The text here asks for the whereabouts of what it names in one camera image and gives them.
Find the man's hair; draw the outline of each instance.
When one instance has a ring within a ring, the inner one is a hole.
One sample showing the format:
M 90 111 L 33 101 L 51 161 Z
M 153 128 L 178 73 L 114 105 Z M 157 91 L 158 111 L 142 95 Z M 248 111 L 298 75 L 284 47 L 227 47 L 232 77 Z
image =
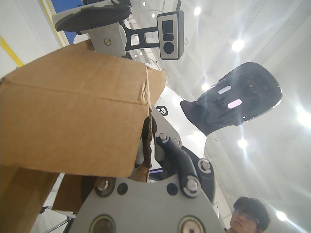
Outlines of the man's hair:
M 240 197 L 233 205 L 234 209 L 240 209 L 242 212 L 253 216 L 257 220 L 257 229 L 268 228 L 270 215 L 263 203 L 256 198 Z

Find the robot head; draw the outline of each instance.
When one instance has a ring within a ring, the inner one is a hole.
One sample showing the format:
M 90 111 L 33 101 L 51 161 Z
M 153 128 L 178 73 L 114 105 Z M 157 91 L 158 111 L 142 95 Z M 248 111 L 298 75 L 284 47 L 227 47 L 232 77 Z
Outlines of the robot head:
M 273 75 L 261 65 L 247 62 L 225 75 L 196 102 L 182 101 L 180 105 L 186 117 L 207 135 L 268 112 L 281 97 Z

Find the ceiling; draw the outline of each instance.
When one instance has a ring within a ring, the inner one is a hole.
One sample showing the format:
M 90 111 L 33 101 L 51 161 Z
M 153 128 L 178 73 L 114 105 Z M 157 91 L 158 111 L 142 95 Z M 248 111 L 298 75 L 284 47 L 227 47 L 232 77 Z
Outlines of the ceiling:
M 254 61 L 279 81 L 283 98 L 275 109 L 241 126 L 207 138 L 206 151 L 231 201 L 241 195 L 266 203 L 271 213 L 267 232 L 311 232 L 311 0 L 180 0 L 185 13 L 184 54 L 160 60 L 172 88 L 196 100 L 202 85 L 217 83 L 236 66 Z M 175 11 L 178 0 L 132 0 L 140 27 L 156 25 L 161 11 Z M 201 14 L 194 15 L 194 9 Z M 244 48 L 232 50 L 241 39 Z M 241 149 L 237 142 L 248 142 Z M 281 222 L 276 211 L 284 212 Z

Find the eyeglasses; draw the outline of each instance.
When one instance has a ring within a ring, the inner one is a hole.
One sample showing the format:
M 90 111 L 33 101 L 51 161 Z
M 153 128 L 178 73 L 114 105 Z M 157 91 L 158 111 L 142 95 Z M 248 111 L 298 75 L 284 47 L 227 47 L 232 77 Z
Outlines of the eyeglasses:
M 234 213 L 238 216 L 240 215 L 244 215 L 245 219 L 246 219 L 246 222 L 256 222 L 257 224 L 259 224 L 259 221 L 258 219 L 255 219 L 253 216 L 249 215 L 249 214 L 246 214 L 244 212 L 241 211 L 241 209 L 235 209 L 234 210 Z

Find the brown cardboard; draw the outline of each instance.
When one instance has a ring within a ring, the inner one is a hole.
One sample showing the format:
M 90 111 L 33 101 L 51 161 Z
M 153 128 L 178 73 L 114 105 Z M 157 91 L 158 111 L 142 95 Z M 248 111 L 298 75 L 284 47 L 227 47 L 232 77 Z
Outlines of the brown cardboard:
M 0 232 L 30 232 L 58 175 L 1 165 Z
M 1 79 L 1 232 L 30 231 L 59 172 L 131 174 L 165 72 L 92 50 L 69 45 Z
M 144 121 L 142 129 L 144 162 L 137 168 L 133 178 L 133 180 L 138 182 L 147 182 L 149 168 L 151 168 L 150 142 L 152 135 L 155 134 L 155 130 L 151 130 L 150 118 L 151 111 L 149 111 L 149 117 Z M 82 176 L 65 174 L 54 201 L 53 209 L 77 213 L 83 204 L 81 186 L 83 185 L 84 189 L 89 189 L 88 193 L 90 193 L 94 187 L 94 183 L 94 179 L 82 183 Z

